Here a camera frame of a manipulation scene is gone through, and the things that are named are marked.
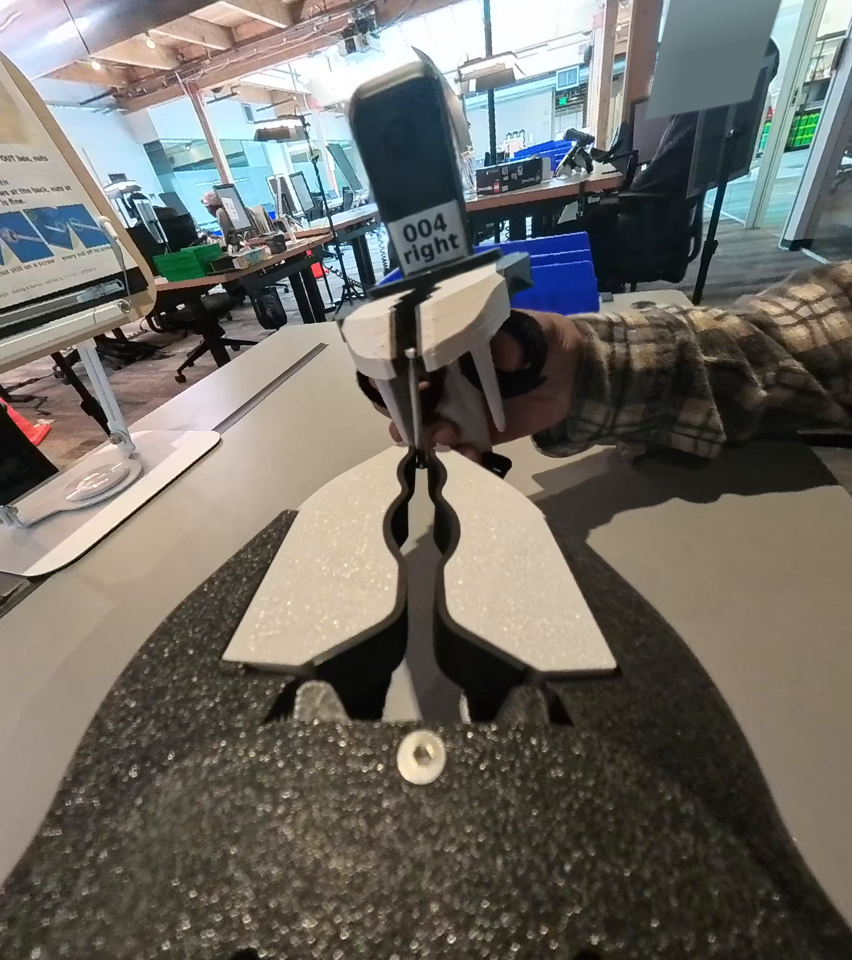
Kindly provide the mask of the wooden desk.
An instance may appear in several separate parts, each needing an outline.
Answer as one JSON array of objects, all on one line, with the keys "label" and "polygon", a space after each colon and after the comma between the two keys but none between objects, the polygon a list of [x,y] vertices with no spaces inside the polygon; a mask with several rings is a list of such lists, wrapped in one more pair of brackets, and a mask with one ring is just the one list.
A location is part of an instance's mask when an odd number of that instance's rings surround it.
[{"label": "wooden desk", "polygon": [[267,316],[264,292],[286,285],[295,297],[304,323],[324,322],[336,307],[331,302],[325,302],[318,280],[312,273],[312,265],[322,261],[325,247],[336,243],[344,246],[353,241],[362,243],[364,236],[370,234],[378,224],[378,220],[368,217],[347,221],[345,230],[332,231],[329,227],[309,229],[295,234],[293,242],[285,250],[269,253],[262,260],[242,269],[216,268],[203,277],[183,280],[157,277],[153,313],[158,315],[173,307],[201,301],[206,292],[216,285],[235,283],[245,291],[260,325],[265,330],[277,330],[281,324],[276,318]]},{"label": "wooden desk", "polygon": [[619,189],[624,180],[623,173],[600,164],[589,175],[554,177],[523,189],[469,198],[466,209],[471,239],[477,243],[503,238],[518,241],[555,234],[566,208],[573,206],[576,218],[593,194]]}]

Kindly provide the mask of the computer monitor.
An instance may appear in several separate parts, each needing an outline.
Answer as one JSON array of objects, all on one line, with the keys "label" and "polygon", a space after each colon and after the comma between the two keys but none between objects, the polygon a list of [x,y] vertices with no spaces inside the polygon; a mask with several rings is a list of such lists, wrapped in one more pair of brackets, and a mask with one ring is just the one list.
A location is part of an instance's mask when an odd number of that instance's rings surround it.
[{"label": "computer monitor", "polygon": [[233,183],[216,184],[213,193],[229,221],[231,232],[250,232],[254,228],[254,222],[240,197],[237,186]]}]

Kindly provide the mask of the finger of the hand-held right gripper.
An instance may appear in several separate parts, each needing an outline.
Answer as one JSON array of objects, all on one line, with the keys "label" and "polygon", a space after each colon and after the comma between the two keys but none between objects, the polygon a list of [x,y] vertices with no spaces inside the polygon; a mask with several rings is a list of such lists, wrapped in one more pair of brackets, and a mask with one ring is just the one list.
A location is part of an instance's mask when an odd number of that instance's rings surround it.
[{"label": "finger of the hand-held right gripper", "polygon": [[503,431],[491,341],[510,315],[504,277],[497,270],[470,270],[445,279],[416,315],[425,372],[442,373],[436,414],[461,434],[489,434],[490,426]]},{"label": "finger of the hand-held right gripper", "polygon": [[402,443],[414,445],[410,367],[397,308],[405,293],[372,298],[339,326],[363,395],[389,415]]}]

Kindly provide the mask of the black equipment case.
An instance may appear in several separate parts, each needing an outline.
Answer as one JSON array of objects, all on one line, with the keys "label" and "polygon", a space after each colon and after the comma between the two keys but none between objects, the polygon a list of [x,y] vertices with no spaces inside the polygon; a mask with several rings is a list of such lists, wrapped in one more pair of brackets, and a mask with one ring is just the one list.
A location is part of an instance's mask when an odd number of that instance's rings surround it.
[{"label": "black equipment case", "polygon": [[551,161],[536,155],[478,169],[475,190],[478,197],[502,195],[539,186],[551,177]]}]

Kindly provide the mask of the black office chair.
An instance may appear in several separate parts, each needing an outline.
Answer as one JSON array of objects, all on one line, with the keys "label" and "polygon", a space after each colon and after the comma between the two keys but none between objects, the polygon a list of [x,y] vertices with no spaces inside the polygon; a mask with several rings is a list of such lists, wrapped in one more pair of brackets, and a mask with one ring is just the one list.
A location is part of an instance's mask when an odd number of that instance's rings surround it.
[{"label": "black office chair", "polygon": [[703,195],[688,195],[699,113],[677,114],[628,190],[604,195],[586,227],[601,294],[682,282],[701,247]]},{"label": "black office chair", "polygon": [[149,328],[156,333],[188,333],[200,338],[199,344],[187,353],[176,369],[174,379],[177,383],[186,383],[187,370],[206,354],[220,369],[232,360],[233,354],[257,344],[255,340],[232,337],[225,332],[222,321],[232,318],[236,305],[228,293],[211,294],[199,288],[157,295],[156,305],[145,317]]}]

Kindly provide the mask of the green lit display screen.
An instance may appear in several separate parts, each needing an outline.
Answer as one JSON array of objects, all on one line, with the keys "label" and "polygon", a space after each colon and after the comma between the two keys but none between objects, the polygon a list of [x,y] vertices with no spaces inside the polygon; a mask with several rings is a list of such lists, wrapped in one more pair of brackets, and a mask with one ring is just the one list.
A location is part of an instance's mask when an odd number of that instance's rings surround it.
[{"label": "green lit display screen", "polygon": [[816,107],[800,110],[794,115],[784,149],[786,153],[807,150],[812,146],[821,114],[821,107]]}]

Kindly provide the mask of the wooden post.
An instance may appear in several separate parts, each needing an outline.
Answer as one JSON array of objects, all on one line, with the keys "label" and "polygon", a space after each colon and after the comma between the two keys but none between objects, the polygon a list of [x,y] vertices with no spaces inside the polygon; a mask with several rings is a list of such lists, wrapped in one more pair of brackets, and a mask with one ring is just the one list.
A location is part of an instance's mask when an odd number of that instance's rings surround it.
[{"label": "wooden post", "polygon": [[667,6],[664,1],[606,1],[598,7],[587,106],[600,148],[609,147],[631,103],[651,89]]}]

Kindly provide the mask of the silver folding stand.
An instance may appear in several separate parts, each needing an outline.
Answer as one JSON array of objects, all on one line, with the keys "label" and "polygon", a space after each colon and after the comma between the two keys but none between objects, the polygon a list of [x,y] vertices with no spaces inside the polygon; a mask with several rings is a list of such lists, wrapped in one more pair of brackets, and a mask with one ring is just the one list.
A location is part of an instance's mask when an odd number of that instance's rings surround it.
[{"label": "silver folding stand", "polygon": [[106,417],[110,450],[101,450],[91,460],[78,463],[53,484],[51,508],[33,519],[21,519],[16,507],[0,504],[0,526],[25,530],[59,513],[87,509],[116,497],[135,483],[143,465],[120,411],[120,404],[99,359],[96,343],[88,340],[77,347],[94,394]]}]

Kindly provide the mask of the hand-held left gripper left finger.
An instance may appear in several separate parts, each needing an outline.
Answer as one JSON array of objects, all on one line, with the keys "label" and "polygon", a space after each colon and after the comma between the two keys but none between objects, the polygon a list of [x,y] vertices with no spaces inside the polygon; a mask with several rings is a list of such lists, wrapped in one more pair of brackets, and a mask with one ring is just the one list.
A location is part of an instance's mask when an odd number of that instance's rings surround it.
[{"label": "hand-held left gripper left finger", "polygon": [[414,456],[392,446],[340,474],[296,513],[224,649],[226,663],[335,690],[347,715],[382,718],[408,645]]}]

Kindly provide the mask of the thin metal bolt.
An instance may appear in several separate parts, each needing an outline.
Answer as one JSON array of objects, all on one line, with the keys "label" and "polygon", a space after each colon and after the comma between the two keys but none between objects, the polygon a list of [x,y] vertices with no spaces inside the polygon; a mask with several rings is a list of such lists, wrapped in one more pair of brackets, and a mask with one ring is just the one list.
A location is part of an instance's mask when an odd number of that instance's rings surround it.
[{"label": "thin metal bolt", "polygon": [[412,423],[412,438],[415,450],[415,462],[418,470],[425,470],[428,466],[428,445],[424,426],[424,417],[421,400],[422,369],[419,356],[413,360],[407,359],[409,406]]}]

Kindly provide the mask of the black monitor on pole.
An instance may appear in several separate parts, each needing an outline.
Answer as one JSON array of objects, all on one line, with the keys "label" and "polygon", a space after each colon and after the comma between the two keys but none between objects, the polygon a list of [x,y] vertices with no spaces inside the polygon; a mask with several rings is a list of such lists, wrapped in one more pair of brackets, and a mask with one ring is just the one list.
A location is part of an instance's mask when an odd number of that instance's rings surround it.
[{"label": "black monitor on pole", "polygon": [[702,299],[712,259],[718,249],[718,226],[727,186],[745,176],[753,162],[756,144],[766,122],[768,90],[780,65],[773,39],[760,65],[751,97],[743,102],[714,106],[697,115],[688,197],[696,201],[693,222],[698,234],[692,256],[699,257],[691,301]]}]

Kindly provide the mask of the person's right forearm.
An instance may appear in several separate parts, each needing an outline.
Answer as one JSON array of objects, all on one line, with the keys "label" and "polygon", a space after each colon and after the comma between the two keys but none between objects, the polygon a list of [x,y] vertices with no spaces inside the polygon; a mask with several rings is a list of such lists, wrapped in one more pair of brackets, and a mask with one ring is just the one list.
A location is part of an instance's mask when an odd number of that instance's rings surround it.
[{"label": "person's right forearm", "polygon": [[852,431],[852,259],[728,309],[649,306],[573,324],[571,410],[533,436],[548,456],[616,445],[713,459],[760,436]]}]

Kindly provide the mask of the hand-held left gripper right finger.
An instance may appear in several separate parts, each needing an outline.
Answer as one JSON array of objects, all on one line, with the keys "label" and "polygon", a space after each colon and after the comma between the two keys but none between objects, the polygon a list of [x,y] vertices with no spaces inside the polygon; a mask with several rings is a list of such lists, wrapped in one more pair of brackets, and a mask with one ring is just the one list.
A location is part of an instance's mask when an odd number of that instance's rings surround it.
[{"label": "hand-held left gripper right finger", "polygon": [[464,715],[492,721],[516,689],[619,666],[540,509],[454,451],[432,457],[433,650]]}]

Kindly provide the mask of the instruction board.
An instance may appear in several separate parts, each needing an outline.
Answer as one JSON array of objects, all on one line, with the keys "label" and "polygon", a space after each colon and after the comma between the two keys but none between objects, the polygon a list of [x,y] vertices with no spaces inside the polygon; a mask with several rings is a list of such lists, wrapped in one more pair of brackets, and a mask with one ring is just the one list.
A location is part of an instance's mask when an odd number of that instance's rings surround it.
[{"label": "instruction board", "polygon": [[0,54],[0,344],[87,337],[154,289],[46,104]]}]

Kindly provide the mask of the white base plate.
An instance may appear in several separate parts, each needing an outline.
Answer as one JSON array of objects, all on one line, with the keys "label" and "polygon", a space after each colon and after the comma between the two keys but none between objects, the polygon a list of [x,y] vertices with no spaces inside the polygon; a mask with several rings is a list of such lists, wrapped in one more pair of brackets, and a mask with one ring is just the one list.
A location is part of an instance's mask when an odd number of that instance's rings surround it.
[{"label": "white base plate", "polygon": [[[29,529],[8,530],[0,526],[0,573],[35,579],[72,565],[220,442],[220,435],[214,430],[144,430],[133,432],[131,437],[143,465],[140,478],[105,502],[60,512]],[[16,507],[22,520],[41,516],[51,508],[56,481],[77,464],[110,449],[108,442],[86,454],[11,506]]]}]

